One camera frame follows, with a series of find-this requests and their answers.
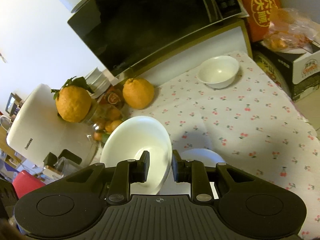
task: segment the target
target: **orange snack bag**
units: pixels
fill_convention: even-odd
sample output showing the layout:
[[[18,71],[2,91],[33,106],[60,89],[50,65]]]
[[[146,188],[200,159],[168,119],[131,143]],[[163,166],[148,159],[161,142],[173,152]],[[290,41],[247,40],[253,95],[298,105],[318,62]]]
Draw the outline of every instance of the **orange snack bag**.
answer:
[[[281,8],[280,0],[242,0],[249,13],[247,29],[252,42],[260,41],[268,32],[273,8]]]

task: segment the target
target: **bowl rim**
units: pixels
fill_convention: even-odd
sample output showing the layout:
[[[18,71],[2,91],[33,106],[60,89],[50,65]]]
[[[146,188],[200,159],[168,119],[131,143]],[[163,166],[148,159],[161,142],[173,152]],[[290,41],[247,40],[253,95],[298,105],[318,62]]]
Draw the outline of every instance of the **bowl rim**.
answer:
[[[137,120],[142,119],[142,118],[143,118],[143,119],[149,119],[149,120],[152,120],[153,122],[155,122],[155,123],[158,125],[158,127],[160,128],[160,130],[163,131],[163,132],[165,132],[164,134],[165,134],[165,137],[167,138],[167,145],[168,145],[168,163],[167,163],[167,167],[166,167],[166,170],[165,170],[165,172],[164,172],[164,174],[163,174],[163,177],[162,177],[160,183],[152,190],[152,193],[150,193],[150,195],[156,195],[156,194],[160,191],[162,185],[165,183],[165,181],[166,181],[166,179],[167,179],[167,177],[168,177],[168,175],[169,175],[169,171],[170,171],[170,167],[171,167],[171,163],[172,163],[172,144],[171,144],[170,136],[169,136],[167,130],[165,129],[165,127],[164,127],[157,119],[155,119],[155,118],[153,118],[153,117],[150,117],[150,116],[139,115],[139,116],[131,117],[131,118],[127,119],[126,121],[124,121],[123,123],[121,123],[121,124],[111,133],[110,137],[108,138],[107,142],[105,143],[105,145],[104,145],[104,147],[103,147],[103,149],[102,149],[102,153],[101,153],[101,157],[100,157],[100,162],[101,162],[101,163],[104,163],[104,162],[102,162],[102,160],[101,160],[101,159],[102,159],[103,152],[104,152],[104,151],[107,152],[108,145],[110,145],[110,142],[112,141],[112,138],[115,136],[116,132],[117,132],[118,130],[120,130],[121,127],[123,127],[125,123],[126,123],[126,125],[128,125],[128,123],[130,123],[130,122],[136,122]]]
[[[200,71],[202,71],[202,70],[203,70],[204,68],[206,68],[207,66],[202,66],[202,67],[201,67],[201,65],[203,65],[204,63],[206,63],[206,62],[209,61],[209,60],[217,60],[217,59],[227,59],[227,60],[231,60],[231,61],[235,62],[236,65],[237,65],[237,70],[235,71],[235,73],[234,73],[231,77],[227,78],[227,79],[224,80],[224,81],[220,81],[220,82],[205,82],[205,81],[203,81],[203,80],[199,77],[199,73],[200,73]],[[204,62],[202,62],[202,63],[199,65],[199,67],[200,67],[200,69],[199,69],[199,71],[198,71],[197,74],[196,74],[196,77],[197,77],[198,80],[200,80],[200,81],[201,81],[202,83],[204,83],[204,84],[221,84],[221,83],[226,82],[226,81],[228,81],[228,80],[230,80],[230,79],[232,79],[232,78],[234,78],[234,77],[236,76],[236,74],[239,72],[239,69],[240,69],[240,63],[239,63],[235,58],[233,58],[233,57],[231,57],[231,56],[216,56],[216,57],[212,57],[212,58],[209,58],[209,59],[205,60]]]

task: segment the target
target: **microwave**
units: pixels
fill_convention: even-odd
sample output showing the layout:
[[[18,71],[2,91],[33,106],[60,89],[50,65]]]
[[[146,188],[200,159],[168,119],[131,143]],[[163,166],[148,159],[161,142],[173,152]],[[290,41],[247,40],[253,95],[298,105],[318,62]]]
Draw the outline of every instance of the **microwave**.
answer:
[[[87,0],[68,24],[117,76],[188,35],[239,13],[237,0]]]

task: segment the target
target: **white plate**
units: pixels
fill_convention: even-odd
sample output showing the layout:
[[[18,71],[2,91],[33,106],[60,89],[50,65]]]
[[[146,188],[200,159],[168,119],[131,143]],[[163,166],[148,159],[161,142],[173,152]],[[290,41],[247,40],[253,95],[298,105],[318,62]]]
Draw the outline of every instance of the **white plate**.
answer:
[[[222,157],[207,149],[191,149],[184,151],[183,153],[179,153],[182,160],[192,159],[203,162],[204,166],[207,167],[215,167],[217,163],[224,163],[225,161]],[[214,187],[214,182],[210,182],[211,189],[213,192],[213,196],[215,199],[218,198],[218,194]],[[179,194],[189,194],[190,195],[190,184],[176,183],[173,179],[172,169],[170,169],[167,180],[159,191],[161,195],[179,195]]]
[[[115,167],[120,161],[138,160],[145,150],[150,153],[147,181],[131,184],[130,193],[155,195],[169,174],[172,160],[169,134],[156,119],[136,116],[119,125],[106,142],[100,162]]]

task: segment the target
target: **large orange fruit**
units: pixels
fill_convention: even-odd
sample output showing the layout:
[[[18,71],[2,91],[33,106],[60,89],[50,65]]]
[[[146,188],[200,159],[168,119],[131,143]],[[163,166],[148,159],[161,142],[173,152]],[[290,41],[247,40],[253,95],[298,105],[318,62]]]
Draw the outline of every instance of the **large orange fruit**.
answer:
[[[91,97],[87,90],[76,86],[61,89],[55,101],[58,113],[68,122],[80,122],[91,106]]]
[[[123,86],[122,93],[129,106],[134,109],[144,109],[152,102],[155,89],[145,79],[129,78]]]

